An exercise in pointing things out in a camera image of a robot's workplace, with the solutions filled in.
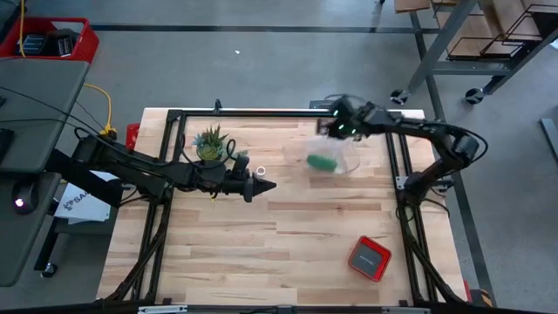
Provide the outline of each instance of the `white paper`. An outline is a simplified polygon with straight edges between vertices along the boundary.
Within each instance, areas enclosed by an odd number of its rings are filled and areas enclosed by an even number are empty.
[[[105,181],[117,179],[112,174],[92,172]],[[110,205],[86,193],[83,189],[68,183],[54,216],[68,218],[68,223],[73,224],[88,221],[103,222],[109,218],[110,214]]]

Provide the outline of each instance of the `gray desk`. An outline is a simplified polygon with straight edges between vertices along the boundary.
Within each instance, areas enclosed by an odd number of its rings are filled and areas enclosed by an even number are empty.
[[[70,113],[85,80],[89,64],[82,61],[0,59],[0,86],[41,100]],[[8,119],[60,119],[66,116],[37,101],[0,88],[7,99],[0,107],[0,121]],[[64,123],[56,121],[0,122],[16,132],[10,151],[0,163],[0,172],[43,171],[58,141]]]
[[[29,95],[69,113],[89,68],[86,62],[0,59],[0,86]],[[0,121],[8,119],[60,119],[66,116],[26,97],[0,88],[7,102],[0,107]],[[44,170],[63,122],[0,122],[0,127],[16,132],[10,151],[0,165],[0,286],[13,285],[19,278],[52,197],[59,174],[38,176],[39,205],[30,215],[16,215],[11,191],[17,174],[36,174]]]
[[[60,174],[42,173],[37,180],[40,202],[29,215],[18,215],[13,207],[0,208],[0,287],[14,285],[27,261],[27,256],[43,224],[50,200],[60,182]],[[15,180],[0,180],[0,204],[11,204]]]

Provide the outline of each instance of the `green object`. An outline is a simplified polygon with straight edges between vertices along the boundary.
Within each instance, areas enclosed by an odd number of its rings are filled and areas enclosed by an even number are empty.
[[[334,172],[337,168],[337,161],[331,158],[319,155],[309,154],[306,162],[316,170]]]
[[[222,146],[223,141],[227,138],[228,134],[219,137],[219,132],[221,131],[221,125],[218,125],[214,130],[212,126],[206,129],[206,132],[201,134],[201,142],[203,145],[210,145],[213,147]]]
[[[202,160],[219,160],[221,158],[221,150],[222,147],[204,145],[198,147],[196,153]]]
[[[196,153],[202,160],[220,160],[223,153],[223,141],[228,134],[220,135],[221,126],[213,129],[210,126],[206,132],[197,134],[194,138],[194,145],[197,145]]]

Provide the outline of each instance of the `light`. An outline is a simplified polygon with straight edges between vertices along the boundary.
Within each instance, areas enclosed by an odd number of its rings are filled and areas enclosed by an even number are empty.
[[[16,206],[18,206],[19,208],[21,208],[21,207],[23,207],[23,206],[25,205],[25,202],[24,202],[24,200],[22,200],[22,199],[17,199],[17,200],[15,201],[15,203],[16,203]]]

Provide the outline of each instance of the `computer mouse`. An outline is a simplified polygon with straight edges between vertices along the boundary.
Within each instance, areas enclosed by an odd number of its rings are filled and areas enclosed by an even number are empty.
[[[21,180],[16,182],[11,196],[17,214],[28,215],[37,209],[38,188],[35,181]]]

